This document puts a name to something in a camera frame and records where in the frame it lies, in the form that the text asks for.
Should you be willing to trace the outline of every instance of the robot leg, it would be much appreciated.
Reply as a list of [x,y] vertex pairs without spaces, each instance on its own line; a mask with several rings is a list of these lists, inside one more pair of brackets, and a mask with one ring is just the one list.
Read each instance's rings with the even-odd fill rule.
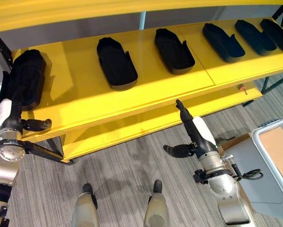
[[162,195],[162,182],[160,180],[155,181],[153,192],[147,206],[144,227],[169,227],[169,211]]
[[92,186],[87,183],[78,197],[73,210],[71,227],[99,227],[97,201]]

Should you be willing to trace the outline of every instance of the cardboard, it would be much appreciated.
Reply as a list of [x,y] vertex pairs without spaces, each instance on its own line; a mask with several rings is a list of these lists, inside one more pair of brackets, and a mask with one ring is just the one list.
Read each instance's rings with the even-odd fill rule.
[[277,127],[259,135],[269,156],[283,176],[283,129]]

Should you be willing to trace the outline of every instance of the lower shelf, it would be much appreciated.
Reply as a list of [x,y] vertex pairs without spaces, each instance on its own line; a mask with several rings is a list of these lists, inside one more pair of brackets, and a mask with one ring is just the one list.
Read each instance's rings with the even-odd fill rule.
[[[203,116],[262,96],[253,83],[244,85],[247,95],[237,87],[230,87],[186,100],[183,104],[193,116]],[[64,161],[179,123],[179,111],[173,104],[91,128],[72,131],[62,137]]]

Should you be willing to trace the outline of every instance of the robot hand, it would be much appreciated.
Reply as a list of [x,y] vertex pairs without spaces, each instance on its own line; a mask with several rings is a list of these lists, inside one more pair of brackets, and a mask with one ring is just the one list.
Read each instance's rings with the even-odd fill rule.
[[216,142],[203,119],[201,117],[193,118],[180,100],[176,100],[176,103],[176,107],[180,110],[180,118],[192,143],[175,147],[164,145],[163,149],[172,157],[182,158],[196,154],[204,171],[202,169],[196,170],[194,179],[198,184],[209,185],[212,194],[217,199],[224,222],[227,225],[254,227],[255,223],[249,207],[240,197],[239,186],[231,176],[232,172],[224,164],[225,161],[231,161],[230,164],[238,179],[242,179],[243,177],[232,157],[221,159]]

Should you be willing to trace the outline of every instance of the white bin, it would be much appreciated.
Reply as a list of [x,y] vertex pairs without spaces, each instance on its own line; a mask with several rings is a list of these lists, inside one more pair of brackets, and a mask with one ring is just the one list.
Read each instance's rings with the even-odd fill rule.
[[251,138],[231,147],[224,153],[233,154],[241,173],[261,169],[264,177],[240,181],[255,211],[283,219],[283,177],[263,147],[259,135],[281,126],[283,119],[255,129]]

